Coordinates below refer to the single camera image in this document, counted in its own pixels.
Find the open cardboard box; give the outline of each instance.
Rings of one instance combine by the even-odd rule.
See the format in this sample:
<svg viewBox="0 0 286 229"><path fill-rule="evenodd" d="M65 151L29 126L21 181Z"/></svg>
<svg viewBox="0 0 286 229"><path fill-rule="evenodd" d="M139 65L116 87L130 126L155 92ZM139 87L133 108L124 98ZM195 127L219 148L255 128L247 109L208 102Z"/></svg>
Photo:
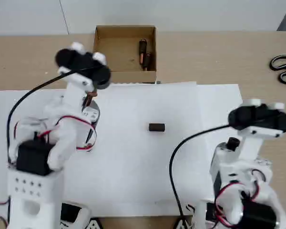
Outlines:
<svg viewBox="0 0 286 229"><path fill-rule="evenodd" d="M147 52L152 54L148 71L139 63L139 41L147 40ZM97 26L94 52L106 56L114 83L144 83L156 80L156 28L154 26Z"/></svg>

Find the black scissors handle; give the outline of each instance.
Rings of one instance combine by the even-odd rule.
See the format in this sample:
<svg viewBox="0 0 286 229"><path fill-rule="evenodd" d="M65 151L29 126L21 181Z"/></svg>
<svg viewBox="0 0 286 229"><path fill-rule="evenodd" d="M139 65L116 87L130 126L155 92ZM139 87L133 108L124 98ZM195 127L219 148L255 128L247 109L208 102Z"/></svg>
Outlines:
<svg viewBox="0 0 286 229"><path fill-rule="evenodd" d="M286 60L286 55L280 55L280 56L276 56L275 58L273 58L269 63L269 68L273 71L286 70L286 63L282 65L277 65L277 66L275 65L275 62L278 60ZM286 80L284 80L285 76L286 76L286 71L279 74L278 76L279 82L286 84Z"/></svg>

